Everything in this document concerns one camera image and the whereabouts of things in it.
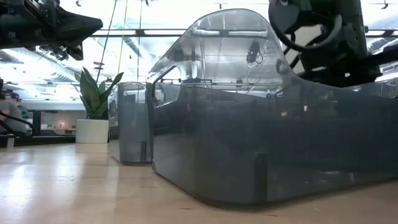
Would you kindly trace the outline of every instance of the person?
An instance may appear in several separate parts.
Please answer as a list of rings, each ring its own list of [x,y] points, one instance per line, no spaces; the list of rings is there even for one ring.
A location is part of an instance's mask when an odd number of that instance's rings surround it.
[[[21,113],[22,113],[22,118],[23,119],[29,119],[29,112],[25,106],[22,106],[22,100],[19,98],[18,93],[11,93],[11,94],[6,94],[6,99],[16,105]]]
[[[6,96],[0,93],[0,111],[4,114],[13,116],[15,118],[22,119],[22,113],[20,109],[14,104],[6,99]],[[26,125],[20,121],[16,121],[5,116],[0,115],[0,120],[5,122],[11,129],[17,133],[26,133]],[[9,132],[0,125],[0,134],[9,134]]]

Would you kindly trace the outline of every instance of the desk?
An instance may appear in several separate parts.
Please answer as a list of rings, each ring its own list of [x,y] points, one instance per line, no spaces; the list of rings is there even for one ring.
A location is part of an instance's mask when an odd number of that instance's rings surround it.
[[[107,144],[0,151],[1,223],[391,224],[398,182],[322,195],[258,211],[207,206],[156,175],[121,166]]]

